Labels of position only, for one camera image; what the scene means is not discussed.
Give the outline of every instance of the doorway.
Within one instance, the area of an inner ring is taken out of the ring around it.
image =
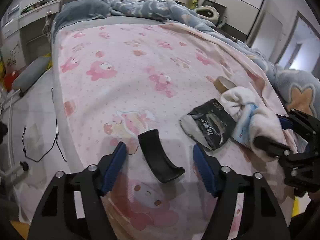
[[[319,68],[320,34],[298,11],[289,35],[277,63],[284,69],[297,69],[313,72]]]

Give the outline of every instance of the yellow object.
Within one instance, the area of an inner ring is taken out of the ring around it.
[[[19,233],[25,240],[27,240],[30,226],[29,226],[28,224],[21,223],[21,222],[19,222],[19,221],[13,221],[13,220],[11,220],[10,223],[11,223],[12,226],[15,228],[15,230],[17,230],[18,233]]]
[[[296,215],[300,214],[300,210],[299,210],[299,199],[298,198],[294,198],[294,203],[293,203],[293,210],[292,210],[292,216],[291,217],[295,217]]]
[[[51,53],[49,52],[48,54],[44,55],[44,57],[51,57]],[[50,69],[52,67],[52,59],[50,60],[47,70]]]

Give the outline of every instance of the white door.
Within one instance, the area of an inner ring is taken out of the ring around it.
[[[1,52],[7,73],[19,70],[26,65],[19,31],[14,32],[4,40]]]

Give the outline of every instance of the white wardrobe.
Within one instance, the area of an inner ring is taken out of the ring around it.
[[[266,0],[208,0],[227,7],[227,23],[222,30],[241,41],[250,41]]]

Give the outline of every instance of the mattress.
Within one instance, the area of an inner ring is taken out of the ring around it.
[[[121,24],[110,23],[118,19]],[[180,117],[220,98],[213,85],[218,76],[245,76],[262,104],[277,114],[285,110],[264,72],[223,41],[183,24],[129,24],[138,20],[111,17],[58,32],[54,105],[61,141],[74,172],[111,154],[119,141],[126,143],[128,157],[103,198],[119,239],[200,239],[216,199],[193,163],[194,141],[179,126]],[[170,160],[186,170],[167,184],[152,174],[137,139],[154,128]],[[209,154],[237,173],[260,171],[290,221],[293,192],[283,184],[277,161],[264,163],[231,140]],[[238,232],[242,202],[239,194],[230,239]]]

